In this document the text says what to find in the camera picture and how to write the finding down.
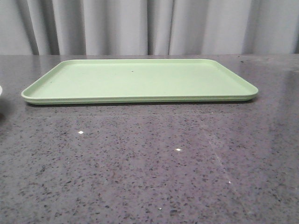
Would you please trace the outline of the light green plastic tray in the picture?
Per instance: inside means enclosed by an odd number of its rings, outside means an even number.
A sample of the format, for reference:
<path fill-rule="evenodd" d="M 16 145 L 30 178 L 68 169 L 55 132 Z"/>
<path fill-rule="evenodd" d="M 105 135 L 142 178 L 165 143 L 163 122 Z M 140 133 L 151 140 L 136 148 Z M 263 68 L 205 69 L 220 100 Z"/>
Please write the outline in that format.
<path fill-rule="evenodd" d="M 24 89 L 34 105 L 248 101 L 258 89 L 210 59 L 93 59 L 59 63 Z"/>

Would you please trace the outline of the grey pleated curtain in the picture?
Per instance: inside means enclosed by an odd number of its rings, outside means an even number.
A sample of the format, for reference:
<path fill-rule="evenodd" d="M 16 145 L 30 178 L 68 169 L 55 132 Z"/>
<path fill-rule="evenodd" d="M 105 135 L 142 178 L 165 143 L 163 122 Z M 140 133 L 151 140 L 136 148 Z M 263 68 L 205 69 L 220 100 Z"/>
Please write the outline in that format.
<path fill-rule="evenodd" d="M 296 0 L 3 0 L 3 55 L 290 54 Z"/>

